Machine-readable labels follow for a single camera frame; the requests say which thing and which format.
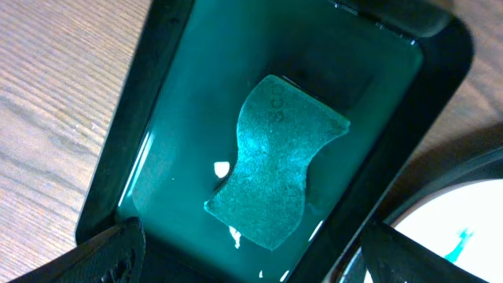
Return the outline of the green scouring sponge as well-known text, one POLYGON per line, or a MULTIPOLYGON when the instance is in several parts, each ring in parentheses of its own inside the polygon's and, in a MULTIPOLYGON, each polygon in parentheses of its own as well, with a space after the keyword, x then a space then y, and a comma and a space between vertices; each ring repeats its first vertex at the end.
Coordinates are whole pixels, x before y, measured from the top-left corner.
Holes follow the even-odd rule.
POLYGON ((257 245, 278 248, 302 221, 312 159, 350 125, 297 86, 267 75, 242 105, 237 162, 205 211, 257 245))

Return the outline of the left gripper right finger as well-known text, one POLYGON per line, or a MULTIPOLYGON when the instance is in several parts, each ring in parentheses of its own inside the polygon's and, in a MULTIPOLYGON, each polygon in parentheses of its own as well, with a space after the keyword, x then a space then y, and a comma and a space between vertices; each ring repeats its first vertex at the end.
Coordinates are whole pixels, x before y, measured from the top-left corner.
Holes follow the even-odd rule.
POLYGON ((362 231, 362 257, 373 283, 483 283, 382 222, 362 231))

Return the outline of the white plate with green stain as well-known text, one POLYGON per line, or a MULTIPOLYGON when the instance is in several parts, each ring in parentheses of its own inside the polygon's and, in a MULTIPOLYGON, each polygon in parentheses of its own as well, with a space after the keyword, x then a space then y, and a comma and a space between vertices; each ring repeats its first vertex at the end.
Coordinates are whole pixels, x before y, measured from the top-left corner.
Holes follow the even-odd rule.
POLYGON ((413 205, 391 226, 485 281, 502 281, 500 179, 441 189, 413 205))

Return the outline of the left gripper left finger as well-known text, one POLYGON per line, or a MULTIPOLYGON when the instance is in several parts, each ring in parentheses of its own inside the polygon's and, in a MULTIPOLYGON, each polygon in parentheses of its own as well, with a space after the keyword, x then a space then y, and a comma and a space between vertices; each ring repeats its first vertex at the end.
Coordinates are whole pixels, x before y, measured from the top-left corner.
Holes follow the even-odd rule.
POLYGON ((136 283, 144 258, 145 231, 141 221, 132 218, 11 283, 136 283))

